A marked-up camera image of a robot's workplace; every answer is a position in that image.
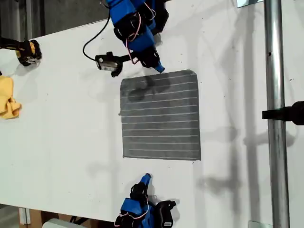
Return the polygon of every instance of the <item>yellow cloth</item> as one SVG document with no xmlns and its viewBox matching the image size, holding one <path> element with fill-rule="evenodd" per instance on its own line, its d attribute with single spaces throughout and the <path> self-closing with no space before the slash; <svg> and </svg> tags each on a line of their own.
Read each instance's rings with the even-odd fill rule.
<svg viewBox="0 0 304 228">
<path fill-rule="evenodd" d="M 19 116 L 21 104 L 13 98 L 13 87 L 13 79 L 0 76 L 0 117 L 4 119 Z"/>
</svg>

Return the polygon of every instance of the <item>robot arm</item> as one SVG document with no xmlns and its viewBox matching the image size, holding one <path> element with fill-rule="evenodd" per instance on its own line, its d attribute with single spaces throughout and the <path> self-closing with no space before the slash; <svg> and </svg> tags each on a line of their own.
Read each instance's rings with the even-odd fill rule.
<svg viewBox="0 0 304 228">
<path fill-rule="evenodd" d="M 114 25 L 114 33 L 127 48 L 129 55 L 113 56 L 112 52 L 95 57 L 101 70 L 109 70 L 112 77 L 118 76 L 123 62 L 136 57 L 141 64 L 158 72 L 164 67 L 155 48 L 154 35 L 162 32 L 169 14 L 165 8 L 165 0 L 106 0 L 110 17 Z"/>
</svg>

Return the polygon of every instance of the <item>striped cloth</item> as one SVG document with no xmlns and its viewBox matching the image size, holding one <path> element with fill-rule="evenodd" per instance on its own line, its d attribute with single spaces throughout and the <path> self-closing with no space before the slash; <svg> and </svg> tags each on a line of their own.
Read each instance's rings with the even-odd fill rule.
<svg viewBox="0 0 304 228">
<path fill-rule="evenodd" d="M 197 75 L 191 70 L 122 80 L 123 155 L 199 160 Z"/>
</svg>

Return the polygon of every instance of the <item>floor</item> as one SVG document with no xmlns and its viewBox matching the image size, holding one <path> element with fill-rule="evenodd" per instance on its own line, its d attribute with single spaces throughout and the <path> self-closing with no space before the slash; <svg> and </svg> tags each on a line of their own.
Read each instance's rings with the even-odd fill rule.
<svg viewBox="0 0 304 228">
<path fill-rule="evenodd" d="M 46 34 L 85 25 L 108 16 L 99 0 L 44 0 Z"/>
<path fill-rule="evenodd" d="M 19 228 L 18 208 L 0 204 L 0 227 Z"/>
<path fill-rule="evenodd" d="M 100 21 L 108 16 L 108 9 L 100 0 L 31 2 L 33 38 Z M 27 39 L 27 11 L 26 0 L 0 0 L 0 36 L 19 41 Z"/>
</svg>

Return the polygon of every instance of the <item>red wire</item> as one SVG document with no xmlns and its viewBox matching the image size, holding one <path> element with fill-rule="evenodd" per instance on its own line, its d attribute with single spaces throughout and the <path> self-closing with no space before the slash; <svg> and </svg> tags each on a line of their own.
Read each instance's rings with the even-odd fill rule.
<svg viewBox="0 0 304 228">
<path fill-rule="evenodd" d="M 147 205 L 148 205 L 148 209 L 146 210 L 146 212 L 144 213 L 144 214 L 142 214 L 141 216 L 139 216 L 139 217 L 133 217 L 132 215 L 130 215 L 128 212 L 126 213 L 126 214 L 119 214 L 119 216 L 120 217 L 122 217 L 122 216 L 126 216 L 126 215 L 129 215 L 131 218 L 133 218 L 133 219 L 141 219 L 142 217 L 144 217 L 147 213 L 148 213 L 148 211 L 149 211 L 149 202 L 148 202 L 148 197 L 146 197 L 146 199 L 147 199 Z M 120 225 L 116 225 L 116 221 L 115 221 L 115 223 L 114 223 L 114 226 L 115 227 L 120 227 Z"/>
<path fill-rule="evenodd" d="M 129 54 L 130 60 L 132 61 L 132 63 L 133 63 L 134 65 L 135 65 L 136 63 L 138 63 L 139 60 L 137 60 L 136 62 L 133 61 L 133 59 L 132 59 L 132 57 L 131 57 L 130 49 L 129 49 L 129 47 L 128 47 L 128 42 L 134 41 L 135 38 L 136 38 L 137 35 L 138 35 L 139 29 L 140 29 L 141 24 L 142 24 L 142 17 L 141 17 L 141 15 L 140 15 L 139 13 L 138 13 L 138 16 L 139 16 L 139 23 L 138 23 L 138 28 L 137 28 L 136 32 L 135 32 L 135 33 L 132 33 L 131 35 L 129 35 L 129 37 L 128 37 L 128 38 L 126 39 L 126 41 L 125 41 L 125 46 L 126 46 L 126 48 L 127 48 L 127 50 L 128 50 L 128 54 Z"/>
</svg>

